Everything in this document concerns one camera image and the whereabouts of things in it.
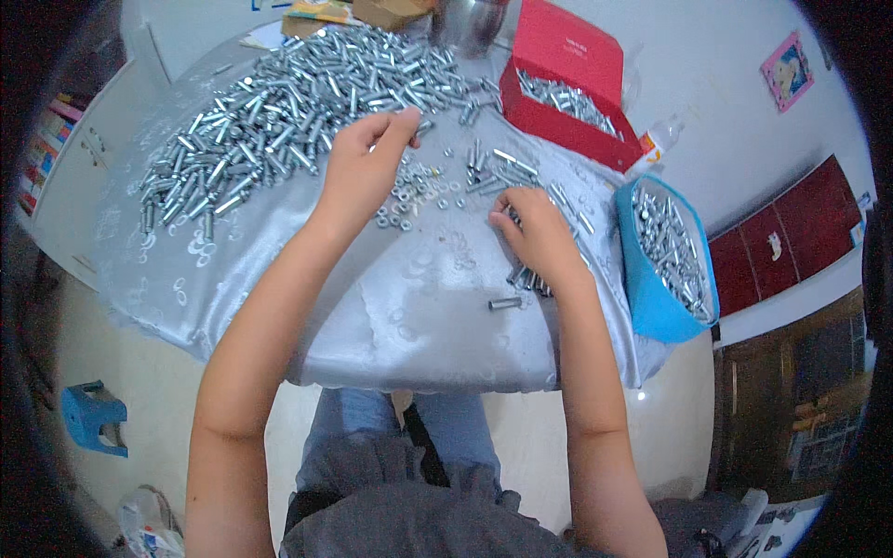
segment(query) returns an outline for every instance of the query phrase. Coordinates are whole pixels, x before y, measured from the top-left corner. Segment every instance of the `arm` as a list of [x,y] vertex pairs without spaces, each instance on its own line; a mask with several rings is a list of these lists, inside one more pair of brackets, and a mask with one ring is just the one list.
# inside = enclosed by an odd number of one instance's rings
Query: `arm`
[[[186,490],[190,555],[273,555],[263,433],[307,315],[341,255],[387,197],[419,113],[340,131],[320,201],[258,280],[204,370]],[[370,153],[370,146],[375,150]]]
[[[509,204],[523,230],[502,213]],[[626,404],[596,282],[564,218],[545,191],[531,188],[506,190],[489,218],[555,293],[577,539],[620,556],[666,556],[663,532],[632,461]]]

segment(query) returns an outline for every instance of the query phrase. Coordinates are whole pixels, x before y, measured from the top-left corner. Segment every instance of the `table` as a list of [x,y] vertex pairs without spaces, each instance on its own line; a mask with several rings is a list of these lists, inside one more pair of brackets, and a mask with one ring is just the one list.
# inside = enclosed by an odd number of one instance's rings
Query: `table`
[[[212,92],[250,74],[255,49],[237,38],[215,47],[149,112],[102,187],[94,229],[100,296],[114,321],[207,361],[248,292],[313,210],[321,176],[298,171],[273,189],[217,221],[214,242],[201,238],[200,221],[180,216],[143,239],[138,185],[158,159],[164,140],[201,111]],[[496,79],[508,53],[462,61],[468,77]],[[220,75],[212,71],[234,66]],[[595,234],[582,240],[623,384],[640,387],[673,347],[635,335],[622,283],[622,251],[612,201],[619,175],[581,155],[522,134],[493,109],[471,129],[458,111],[431,116],[436,128],[415,161],[443,166],[447,180],[464,184],[466,147],[479,137],[537,166],[543,180],[564,185],[587,214]],[[456,153],[444,155],[446,147]],[[455,200],[464,197],[461,209]],[[424,205],[413,230],[378,229],[369,223],[326,282],[289,365],[293,383],[325,387],[409,388],[421,392],[514,392],[559,387],[555,301],[516,293],[505,282],[515,258],[487,224],[494,196],[451,193],[447,210]],[[523,306],[490,312],[487,301],[521,296]]]

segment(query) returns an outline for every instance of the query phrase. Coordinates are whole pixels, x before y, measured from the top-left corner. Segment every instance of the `person's left hand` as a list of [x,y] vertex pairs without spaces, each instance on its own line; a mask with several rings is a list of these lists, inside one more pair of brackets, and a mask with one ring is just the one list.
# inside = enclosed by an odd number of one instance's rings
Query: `person's left hand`
[[419,146],[415,130],[420,118],[415,107],[378,112],[339,131],[313,217],[353,240],[394,187],[403,151]]

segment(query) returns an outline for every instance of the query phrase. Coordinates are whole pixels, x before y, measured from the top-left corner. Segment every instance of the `metal pot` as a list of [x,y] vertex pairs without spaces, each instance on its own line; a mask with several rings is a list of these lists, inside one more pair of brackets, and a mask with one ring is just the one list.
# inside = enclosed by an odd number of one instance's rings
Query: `metal pot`
[[438,0],[431,43],[452,46],[465,58],[487,54],[502,28],[509,0]]

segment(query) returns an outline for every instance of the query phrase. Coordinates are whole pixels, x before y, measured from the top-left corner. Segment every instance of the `hand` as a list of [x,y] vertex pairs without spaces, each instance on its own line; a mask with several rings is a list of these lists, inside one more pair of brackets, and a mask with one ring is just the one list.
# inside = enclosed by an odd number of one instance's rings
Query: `hand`
[[[523,230],[502,212],[508,205],[518,212]],[[591,281],[564,217],[544,190],[508,188],[497,198],[489,221],[503,231],[524,265],[542,277],[557,296],[580,279]]]
[[313,216],[324,216],[334,232],[353,240],[394,187],[406,146],[419,146],[415,130],[420,118],[415,107],[378,112],[339,131]]

